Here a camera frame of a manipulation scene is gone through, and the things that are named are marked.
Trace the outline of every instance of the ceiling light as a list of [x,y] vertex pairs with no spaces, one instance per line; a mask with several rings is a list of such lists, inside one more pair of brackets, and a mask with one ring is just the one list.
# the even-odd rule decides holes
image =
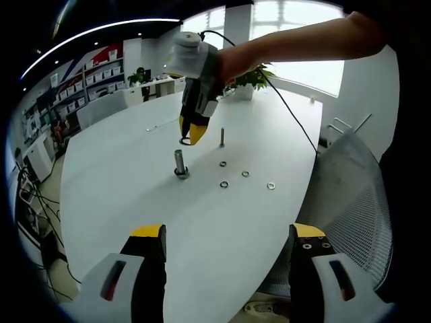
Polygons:
[[60,44],[52,47],[50,50],[48,50],[46,53],[44,53],[41,57],[39,57],[33,64],[31,64],[30,67],[28,67],[28,69],[26,69],[26,71],[21,75],[20,79],[23,79],[24,76],[26,76],[26,74],[33,67],[35,67],[37,64],[39,64],[39,62],[41,62],[41,60],[43,60],[45,57],[47,57],[48,55],[50,55],[52,52],[54,52],[55,50],[59,49],[63,45],[66,45],[68,42],[71,42],[72,40],[75,40],[76,38],[79,38],[81,36],[89,34],[90,32],[95,32],[97,30],[101,30],[101,29],[105,29],[105,28],[109,28],[109,27],[114,27],[114,26],[119,26],[119,25],[124,25],[124,24],[132,24],[132,23],[135,23],[135,22],[179,22],[179,21],[180,21],[179,19],[159,19],[159,18],[135,19],[135,20],[125,20],[123,22],[114,22],[112,24],[107,24],[107,25],[103,25],[103,26],[92,28],[92,29],[87,30],[85,32],[82,32],[82,33],[80,33],[78,35],[75,35],[75,36],[73,36],[73,37],[71,37],[69,39],[66,39],[64,42],[61,42]]

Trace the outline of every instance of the bright window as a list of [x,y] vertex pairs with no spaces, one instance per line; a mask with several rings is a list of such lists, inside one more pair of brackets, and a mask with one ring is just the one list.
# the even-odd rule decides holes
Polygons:
[[[213,30],[223,35],[225,12],[225,7],[220,7],[186,19],[181,26],[181,31],[198,33],[204,30]],[[223,48],[223,38],[216,34],[205,34],[205,42],[217,47],[217,49]]]
[[[341,8],[304,0],[255,0],[251,39],[343,17]],[[274,63],[269,69],[279,78],[338,96],[344,61]]]

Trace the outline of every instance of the hand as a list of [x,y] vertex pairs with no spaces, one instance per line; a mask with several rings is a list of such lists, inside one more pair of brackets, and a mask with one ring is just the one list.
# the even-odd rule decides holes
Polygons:
[[248,44],[245,43],[237,47],[230,47],[218,53],[219,78],[225,85],[233,83],[236,77],[245,74],[257,66],[248,48]]

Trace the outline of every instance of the human arm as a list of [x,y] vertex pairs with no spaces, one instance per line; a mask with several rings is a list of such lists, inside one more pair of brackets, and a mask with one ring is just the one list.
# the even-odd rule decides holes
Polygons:
[[385,44],[378,24],[353,12],[346,18],[274,32],[221,50],[220,77],[228,83],[264,62],[358,59],[380,52]]

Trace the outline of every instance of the white table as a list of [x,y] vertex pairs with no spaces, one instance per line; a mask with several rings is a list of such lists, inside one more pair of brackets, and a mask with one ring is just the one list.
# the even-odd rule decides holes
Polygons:
[[[322,104],[281,92],[317,146]],[[128,108],[70,140],[61,178],[65,251],[81,279],[108,253],[120,252],[134,229],[164,223],[165,322],[225,323],[285,244],[315,152],[272,89],[251,102],[223,99],[200,142],[182,146],[182,95]],[[175,149],[183,150],[187,180],[174,175]],[[220,187],[224,180],[228,188]]]

